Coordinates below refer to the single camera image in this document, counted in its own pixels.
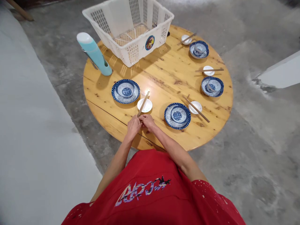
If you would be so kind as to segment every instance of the white plastic basket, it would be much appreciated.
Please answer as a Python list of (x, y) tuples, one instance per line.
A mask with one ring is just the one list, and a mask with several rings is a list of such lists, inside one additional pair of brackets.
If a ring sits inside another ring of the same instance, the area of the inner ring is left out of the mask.
[(155, 0), (109, 0), (82, 13), (103, 44), (128, 67), (166, 42), (174, 18)]

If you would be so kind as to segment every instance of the white wall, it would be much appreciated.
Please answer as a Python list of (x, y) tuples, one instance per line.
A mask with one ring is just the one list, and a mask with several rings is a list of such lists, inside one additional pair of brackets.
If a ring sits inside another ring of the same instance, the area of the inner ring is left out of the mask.
[(22, 27), (0, 5), (0, 224), (61, 224), (102, 178)]
[(300, 83), (300, 51), (269, 67), (258, 79), (277, 88), (286, 88)]

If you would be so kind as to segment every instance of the person's left hand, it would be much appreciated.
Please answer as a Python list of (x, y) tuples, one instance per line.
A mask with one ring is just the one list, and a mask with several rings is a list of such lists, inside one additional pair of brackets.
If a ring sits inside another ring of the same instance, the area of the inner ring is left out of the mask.
[(141, 129), (141, 126), (142, 126), (142, 123), (138, 119), (138, 116), (134, 115), (132, 117), (132, 119), (128, 122), (128, 125), (127, 125), (127, 136), (130, 139), (134, 139), (134, 137), (136, 136), (136, 134)]

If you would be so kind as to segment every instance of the gray concrete floor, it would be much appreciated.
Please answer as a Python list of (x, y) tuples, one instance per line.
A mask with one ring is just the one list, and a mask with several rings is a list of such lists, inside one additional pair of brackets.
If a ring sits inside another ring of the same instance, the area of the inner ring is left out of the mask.
[[(120, 142), (87, 106), (82, 84), (86, 56), (76, 41), (78, 32), (99, 40), (81, 13), (99, 2), (71, 0), (31, 9), (35, 21), (21, 24), (103, 173)], [(191, 156), (247, 224), (299, 225), (300, 85), (265, 94), (252, 80), (299, 51), (300, 9), (284, 0), (160, 2), (175, 14), (172, 24), (197, 32), (215, 48), (233, 81), (230, 119)]]

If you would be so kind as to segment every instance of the graphic print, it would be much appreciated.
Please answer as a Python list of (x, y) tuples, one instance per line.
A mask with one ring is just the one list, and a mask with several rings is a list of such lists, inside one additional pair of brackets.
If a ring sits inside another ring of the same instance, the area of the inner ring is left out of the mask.
[(155, 38), (153, 35), (151, 35), (150, 37), (148, 37), (147, 41), (146, 41), (146, 50), (150, 50), (152, 48), (152, 46), (154, 45), (154, 41), (155, 41)]
[[(159, 184), (158, 186), (154, 186), (155, 182), (159, 180)], [(171, 179), (168, 179), (167, 181), (164, 180), (163, 176), (162, 178), (156, 178), (153, 182), (149, 181), (146, 185), (145, 184), (138, 184), (135, 183), (132, 190), (131, 190), (131, 185), (129, 184), (125, 190), (122, 192), (122, 194), (120, 195), (120, 197), (118, 198), (115, 207), (121, 205), (122, 201), (123, 202), (131, 202), (135, 197), (140, 197), (143, 192), (145, 191), (145, 195), (150, 195), (154, 189), (154, 191), (158, 191), (160, 188), (163, 190), (167, 184), (170, 184)], [(150, 185), (149, 190), (145, 190), (146, 186), (148, 184)]]

